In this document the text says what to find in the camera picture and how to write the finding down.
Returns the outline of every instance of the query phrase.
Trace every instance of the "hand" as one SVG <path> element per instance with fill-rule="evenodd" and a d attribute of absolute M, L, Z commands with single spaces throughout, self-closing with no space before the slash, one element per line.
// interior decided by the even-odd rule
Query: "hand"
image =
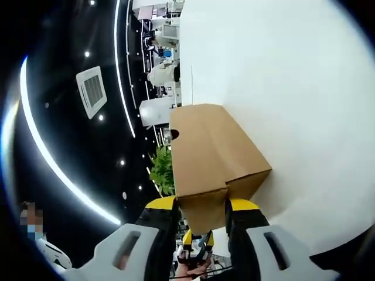
<path fill-rule="evenodd" d="M 189 270 L 187 265 L 184 265 L 182 263 L 178 264 L 176 276 L 175 277 L 181 277 L 181 276 L 187 276 L 187 275 L 205 275 L 207 268 L 211 264 L 211 255 L 209 255 L 203 265 L 199 265 L 197 268 Z M 187 278 L 179 278 L 180 281 L 191 281 L 191 277 Z"/>

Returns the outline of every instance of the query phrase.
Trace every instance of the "person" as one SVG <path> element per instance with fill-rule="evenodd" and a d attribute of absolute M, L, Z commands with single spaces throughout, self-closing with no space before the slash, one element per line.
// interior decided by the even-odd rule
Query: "person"
<path fill-rule="evenodd" d="M 199 265 L 197 268 L 190 269 L 189 267 L 183 263 L 179 263 L 178 267 L 176 269 L 175 278 L 178 278 L 176 280 L 180 281 L 192 281 L 192 276 L 199 276 L 202 278 L 207 278 L 207 269 L 211 265 L 211 255 L 209 255 L 203 265 Z M 237 280 L 237 276 L 234 274 L 232 269 L 225 270 L 222 273 L 219 273 L 217 275 L 211 276 L 209 278 L 210 281 L 227 281 L 227 280 Z"/>
<path fill-rule="evenodd" d="M 159 64 L 147 74 L 147 80 L 156 87 L 164 86 L 167 82 L 179 82 L 180 64 Z"/>
<path fill-rule="evenodd" d="M 34 202 L 23 202 L 20 217 L 21 231 L 27 235 L 40 250 L 45 259 L 57 273 L 63 273 L 72 267 L 70 258 L 58 247 L 47 241 L 43 232 L 43 212 Z"/>
<path fill-rule="evenodd" d="M 163 37 L 162 27 L 155 29 L 155 36 L 148 39 L 148 46 L 176 48 L 178 40 Z"/>
<path fill-rule="evenodd" d="M 197 268 L 189 270 L 189 267 L 183 263 L 179 263 L 175 277 L 178 277 L 180 281 L 191 281 L 192 278 L 189 275 L 196 275 L 204 277 L 207 272 L 207 268 L 211 265 L 211 255 L 209 255 L 203 265 L 199 265 Z"/>

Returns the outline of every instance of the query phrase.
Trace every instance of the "face mask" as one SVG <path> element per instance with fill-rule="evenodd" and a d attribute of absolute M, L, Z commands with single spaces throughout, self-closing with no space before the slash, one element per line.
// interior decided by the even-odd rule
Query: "face mask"
<path fill-rule="evenodd" d="M 35 225 L 29 224 L 28 225 L 28 238 L 36 241 L 36 240 L 43 238 L 43 233 L 35 232 Z"/>

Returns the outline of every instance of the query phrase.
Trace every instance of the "white table surface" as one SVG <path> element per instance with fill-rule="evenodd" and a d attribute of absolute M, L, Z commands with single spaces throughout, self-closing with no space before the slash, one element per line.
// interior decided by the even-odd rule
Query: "white table surface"
<path fill-rule="evenodd" d="M 344 9 L 186 0 L 180 60 L 182 104 L 223 105 L 273 167 L 254 197 L 271 223 L 311 254 L 374 223 L 374 52 Z"/>

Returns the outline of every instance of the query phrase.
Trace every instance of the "robotic arm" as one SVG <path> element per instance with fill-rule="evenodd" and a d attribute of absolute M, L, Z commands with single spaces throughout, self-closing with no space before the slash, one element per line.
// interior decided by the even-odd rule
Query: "robotic arm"
<path fill-rule="evenodd" d="M 96 246 L 92 260 L 66 270 L 63 277 L 68 281 L 168 280 L 178 218 L 174 196 L 152 201 L 135 224 L 116 230 Z M 338 276 L 311 262 L 306 246 L 282 228 L 268 225 L 250 201 L 227 200 L 226 229 L 237 280 L 333 281 Z M 208 238 L 210 245 L 213 239 Z M 117 264 L 124 256 L 127 263 L 121 270 Z"/>

